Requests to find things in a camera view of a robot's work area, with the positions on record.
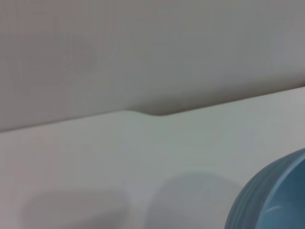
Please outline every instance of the white surface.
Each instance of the white surface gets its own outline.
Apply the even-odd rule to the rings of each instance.
[[[0,228],[221,229],[256,172],[305,146],[304,95],[1,134]]]
[[[304,11],[303,0],[0,0],[0,130],[303,86]]]

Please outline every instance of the white countertop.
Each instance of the white countertop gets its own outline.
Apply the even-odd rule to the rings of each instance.
[[[0,134],[0,228],[219,229],[241,187],[305,146],[305,91]]]

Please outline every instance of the gray wall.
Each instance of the gray wall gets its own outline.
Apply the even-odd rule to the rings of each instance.
[[[303,0],[0,0],[0,130],[305,84]]]

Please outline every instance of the blue bowl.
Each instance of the blue bowl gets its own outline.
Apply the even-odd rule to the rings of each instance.
[[[305,149],[263,168],[242,189],[225,229],[304,229]]]

